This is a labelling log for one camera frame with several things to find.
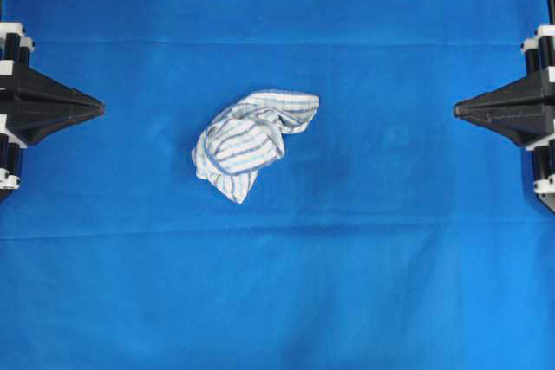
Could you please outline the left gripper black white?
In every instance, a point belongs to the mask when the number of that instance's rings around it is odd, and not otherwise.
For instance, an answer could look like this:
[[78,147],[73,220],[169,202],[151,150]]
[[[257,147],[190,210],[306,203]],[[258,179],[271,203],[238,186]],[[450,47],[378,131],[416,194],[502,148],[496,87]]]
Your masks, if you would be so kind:
[[[104,104],[29,68],[34,41],[21,23],[1,22],[1,202],[21,184],[23,150],[47,136],[104,115]],[[84,114],[16,114],[17,97],[93,107]]]

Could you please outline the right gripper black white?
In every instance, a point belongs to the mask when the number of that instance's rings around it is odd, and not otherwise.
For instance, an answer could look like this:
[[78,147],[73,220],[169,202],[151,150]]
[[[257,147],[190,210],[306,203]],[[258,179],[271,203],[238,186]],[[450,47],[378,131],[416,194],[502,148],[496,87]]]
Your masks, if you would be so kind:
[[[554,25],[544,24],[520,46],[526,77],[454,105],[454,115],[508,138],[532,159],[532,188],[537,200],[554,213]],[[471,114],[486,107],[536,105],[538,117],[493,117]]]

